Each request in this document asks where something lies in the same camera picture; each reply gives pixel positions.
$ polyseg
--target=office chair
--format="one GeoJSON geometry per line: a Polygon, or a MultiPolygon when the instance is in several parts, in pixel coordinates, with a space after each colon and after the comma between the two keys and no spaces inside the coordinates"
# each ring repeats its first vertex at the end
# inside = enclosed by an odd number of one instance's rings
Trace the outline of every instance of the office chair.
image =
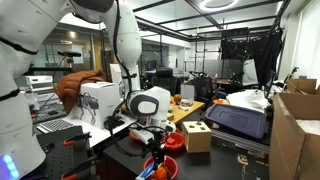
{"type": "Polygon", "coordinates": [[[213,104],[212,100],[215,99],[211,78],[199,77],[192,79],[191,83],[196,92],[195,100],[205,103],[205,109],[203,110],[206,110],[213,104]]]}
{"type": "Polygon", "coordinates": [[[172,76],[171,68],[161,67],[156,70],[156,76],[152,78],[152,86],[158,86],[170,91],[171,96],[176,94],[178,78],[172,76]]]}

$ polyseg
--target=laptop keyboard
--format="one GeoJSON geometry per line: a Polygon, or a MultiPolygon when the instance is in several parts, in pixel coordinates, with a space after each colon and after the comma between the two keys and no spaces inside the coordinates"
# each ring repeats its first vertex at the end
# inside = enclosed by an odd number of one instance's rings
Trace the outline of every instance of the laptop keyboard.
{"type": "Polygon", "coordinates": [[[52,120],[52,121],[40,123],[38,126],[49,131],[49,132],[54,132],[54,131],[58,131],[58,130],[67,129],[67,128],[73,127],[75,125],[71,124],[65,120],[57,119],[57,120],[52,120]]]}

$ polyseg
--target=white box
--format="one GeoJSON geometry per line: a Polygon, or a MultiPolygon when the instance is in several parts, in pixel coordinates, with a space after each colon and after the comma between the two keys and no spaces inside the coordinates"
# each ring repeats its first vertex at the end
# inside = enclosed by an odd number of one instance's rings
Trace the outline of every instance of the white box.
{"type": "Polygon", "coordinates": [[[120,104],[119,86],[115,83],[99,82],[82,84],[73,115],[99,129],[120,104]]]}

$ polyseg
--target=ceiling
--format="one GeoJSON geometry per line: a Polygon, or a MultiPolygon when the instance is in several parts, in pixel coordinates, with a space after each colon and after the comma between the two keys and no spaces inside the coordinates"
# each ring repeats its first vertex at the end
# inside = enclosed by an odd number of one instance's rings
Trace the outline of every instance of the ceiling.
{"type": "MultiPolygon", "coordinates": [[[[212,0],[210,7],[233,0],[212,0]]],[[[186,41],[200,37],[219,38],[217,32],[248,28],[251,35],[274,29],[291,0],[239,0],[228,9],[209,12],[200,9],[202,0],[123,0],[133,9],[140,29],[186,41]]]]}

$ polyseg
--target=cardboard box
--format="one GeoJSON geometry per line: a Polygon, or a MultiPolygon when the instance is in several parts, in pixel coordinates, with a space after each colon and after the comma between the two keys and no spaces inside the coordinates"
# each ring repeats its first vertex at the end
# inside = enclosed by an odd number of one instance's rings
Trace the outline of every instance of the cardboard box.
{"type": "Polygon", "coordinates": [[[82,84],[73,115],[99,129],[120,104],[119,86],[115,83],[82,84]]]}
{"type": "Polygon", "coordinates": [[[320,120],[320,96],[280,93],[273,105],[270,179],[319,179],[320,136],[305,133],[296,120],[320,120]]]}
{"type": "Polygon", "coordinates": [[[204,122],[183,122],[182,134],[187,152],[209,152],[211,148],[211,130],[204,122]]]}
{"type": "Polygon", "coordinates": [[[288,79],[287,91],[296,94],[320,95],[320,86],[316,90],[317,79],[288,79]]]}

